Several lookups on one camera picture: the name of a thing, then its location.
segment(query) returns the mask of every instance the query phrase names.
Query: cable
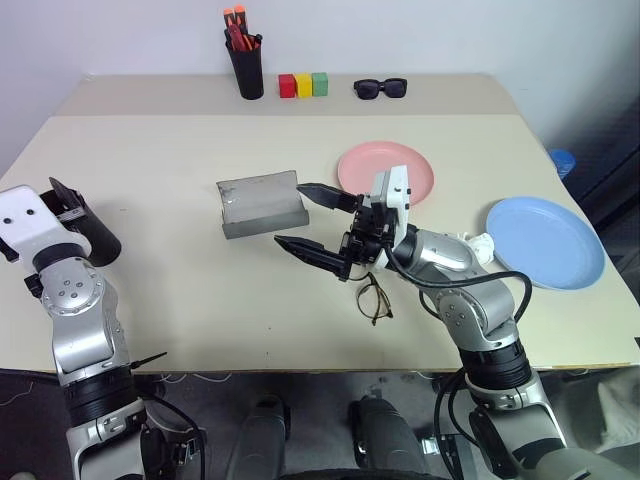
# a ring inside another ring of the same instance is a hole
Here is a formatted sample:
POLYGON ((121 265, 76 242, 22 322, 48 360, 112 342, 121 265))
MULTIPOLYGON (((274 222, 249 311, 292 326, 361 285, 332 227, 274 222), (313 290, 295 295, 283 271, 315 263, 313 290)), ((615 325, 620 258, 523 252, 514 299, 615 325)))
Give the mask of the cable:
POLYGON ((424 299, 424 292, 422 290, 418 292, 418 297, 420 298, 420 305, 422 305, 422 308, 424 308, 427 312, 440 320, 440 315, 438 315, 438 312, 432 310, 431 307, 427 304, 426 300, 424 299))
POLYGON ((464 429, 460 426, 460 424, 458 423, 458 420, 456 420, 456 414, 453 409, 453 402, 455 401, 456 394, 458 393, 458 390, 460 389, 462 382, 464 382, 464 371, 460 369, 458 370, 458 373, 456 373, 456 380, 455 382, 453 382, 453 386, 451 387, 451 393, 449 394, 449 401, 447 402, 447 409, 449 410, 449 418, 451 419, 451 423, 453 423, 453 426, 456 428, 458 433, 479 448, 479 445, 476 439, 473 438, 471 435, 469 435, 467 432, 465 432, 464 429))
POLYGON ((206 459, 205 459, 206 454, 205 454, 205 449, 204 449, 204 438, 202 437, 202 432, 198 428, 198 424, 196 422, 194 422, 191 419, 191 417, 189 417, 186 413, 184 413, 182 410, 180 410, 175 405, 167 402, 166 400, 163 400, 160 397, 156 397, 152 393, 148 393, 148 392, 140 392, 140 395, 143 398, 147 398, 148 400, 152 400, 152 401, 154 401, 156 403, 159 403, 163 407, 168 408, 169 410, 171 410, 173 413, 175 413, 176 415, 181 417, 185 422, 187 422, 191 426, 191 428, 193 429, 194 434, 196 436, 196 441, 198 442, 198 449, 200 450, 200 480, 205 480, 205 476, 206 476, 206 473, 207 473, 206 472, 206 459))
POLYGON ((156 380, 156 382, 164 382, 164 383, 170 383, 170 384, 175 384, 175 383, 180 383, 182 382, 185 378, 187 378, 187 374, 184 373, 180 378, 177 378, 175 380, 169 380, 169 378, 171 378, 171 373, 168 374, 167 376, 162 376, 160 377, 160 380, 156 380))
POLYGON ((200 380, 204 380, 205 382, 211 382, 211 383, 224 383, 231 378, 230 373, 228 373, 227 376, 224 378, 209 378, 209 377, 205 377, 204 375, 200 375, 198 373, 192 373, 191 375, 193 375, 196 378, 199 378, 200 380))
POLYGON ((563 372, 563 373, 566 375, 569 375, 570 377, 581 377, 583 375, 588 374, 590 371, 591 370, 589 370, 588 368, 580 368, 578 370, 567 370, 566 372, 563 372))
POLYGON ((438 395, 436 396, 436 404, 433 412, 433 435, 436 437, 436 443, 438 444, 438 449, 440 450, 440 455, 442 456, 442 461, 444 462, 444 466, 447 467, 447 471, 453 480, 463 480, 458 477, 453 465, 451 464, 451 460, 446 454, 446 446, 444 441, 442 440, 442 434, 440 433, 440 406, 442 405, 442 400, 444 398, 444 394, 453 382, 456 379, 456 375, 460 372, 464 372, 464 369, 459 369, 455 374, 451 375, 446 381, 446 383, 440 388, 438 395))
POLYGON ((26 392, 15 394, 13 397, 11 397, 6 402, 0 403, 0 407, 6 407, 8 405, 11 405, 16 398, 20 398, 20 397, 24 397, 25 395, 29 395, 31 393, 31 390, 33 390, 33 381, 29 382, 29 389, 26 392))
POLYGON ((411 373, 415 373, 416 375, 418 375, 419 377, 424 378, 425 380, 435 380, 435 377, 427 377, 426 375, 423 375, 422 373, 420 373, 417 370, 412 370, 411 373))
POLYGON ((151 419, 151 421, 153 423, 155 423, 158 427, 160 427, 162 430, 166 430, 167 432, 173 432, 173 433, 189 433, 193 431, 193 428, 189 427, 186 430, 176 430, 174 428, 171 427, 167 427, 164 423, 160 422, 157 418, 155 418, 152 414, 151 414, 151 409, 149 407, 147 407, 147 417, 149 417, 151 419))
POLYGON ((529 305, 529 301, 531 300, 531 293, 533 291, 533 285, 531 284, 531 279, 527 277, 522 272, 516 272, 510 270, 508 272, 497 272, 497 273, 489 273, 487 275, 482 275, 480 277, 467 278, 465 280, 451 280, 448 282, 428 282, 426 280, 421 280, 418 277, 410 274, 405 270, 405 268, 400 264, 398 259, 393 253, 392 246, 387 244, 384 246, 384 252, 389 259, 389 262, 393 266, 393 268, 403 277, 405 280, 410 281, 411 283, 423 287, 423 288, 462 288, 462 287, 470 287, 471 285, 477 285, 479 283, 490 282, 493 280, 500 280, 501 278, 509 278, 516 277, 524 282, 524 295, 522 297, 522 302, 520 302, 520 306, 516 311, 516 314, 513 316, 514 320, 518 322, 522 317, 522 314, 527 309, 529 305))

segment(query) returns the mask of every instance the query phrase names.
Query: blue plate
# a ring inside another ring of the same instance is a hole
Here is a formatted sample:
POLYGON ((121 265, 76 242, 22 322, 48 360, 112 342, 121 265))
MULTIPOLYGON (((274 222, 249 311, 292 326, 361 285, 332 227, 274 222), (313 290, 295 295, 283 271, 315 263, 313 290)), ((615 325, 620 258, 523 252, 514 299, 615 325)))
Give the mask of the blue plate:
POLYGON ((536 197, 512 197, 487 217, 495 255, 539 286, 578 290, 602 276, 605 253, 595 232, 575 213, 536 197))

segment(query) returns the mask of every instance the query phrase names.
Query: black sunglasses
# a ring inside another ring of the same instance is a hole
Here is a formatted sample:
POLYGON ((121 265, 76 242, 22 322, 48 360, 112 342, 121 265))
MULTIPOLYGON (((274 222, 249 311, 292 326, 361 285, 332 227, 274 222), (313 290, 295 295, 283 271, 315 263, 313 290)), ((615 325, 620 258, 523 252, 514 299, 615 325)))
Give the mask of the black sunglasses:
POLYGON ((353 89, 361 100, 373 100, 381 91, 387 97, 402 98, 407 93, 407 80, 405 78, 387 78, 384 82, 379 82, 367 78, 354 82, 353 89))

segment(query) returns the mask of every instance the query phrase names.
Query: pen holder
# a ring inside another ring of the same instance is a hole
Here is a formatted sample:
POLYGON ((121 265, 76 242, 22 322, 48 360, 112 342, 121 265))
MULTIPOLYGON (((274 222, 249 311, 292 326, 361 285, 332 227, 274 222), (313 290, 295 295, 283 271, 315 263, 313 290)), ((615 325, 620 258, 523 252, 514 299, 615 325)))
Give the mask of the pen holder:
POLYGON ((225 43, 233 70, 236 73, 240 95, 247 100, 256 100, 264 94, 262 84, 262 44, 248 52, 238 52, 231 48, 229 42, 225 43))

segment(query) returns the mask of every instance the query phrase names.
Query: table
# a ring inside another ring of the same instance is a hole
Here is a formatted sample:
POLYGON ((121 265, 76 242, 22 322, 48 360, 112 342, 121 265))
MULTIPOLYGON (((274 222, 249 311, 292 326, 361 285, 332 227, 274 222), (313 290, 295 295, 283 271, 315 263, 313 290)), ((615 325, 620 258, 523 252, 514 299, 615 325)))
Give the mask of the table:
MULTIPOLYGON (((119 292, 132 359, 169 352, 147 372, 454 369, 444 326, 395 274, 379 275, 394 318, 373 327, 356 308, 357 284, 301 263, 273 234, 222 233, 217 181, 295 169, 300 182, 337 185, 341 153, 368 140, 406 144, 431 163, 435 188, 410 212, 420 227, 481 233, 491 206, 513 195, 585 218, 490 77, 411 76, 405 99, 371 102, 351 91, 360 77, 331 75, 329 97, 292 100, 277 98, 267 77, 255 102, 227 76, 87 78, 0 188, 42 192, 55 176, 120 238, 122 255, 104 273, 119 292)), ((351 217, 305 205, 310 225, 284 234, 337 250, 351 217)), ((23 276, 19 265, 0 266, 0 365, 53 370, 51 322, 23 276)), ((519 301, 522 286, 507 284, 519 301)), ((536 367, 640 363, 640 309, 608 260, 586 290, 535 288, 520 333, 536 367)))

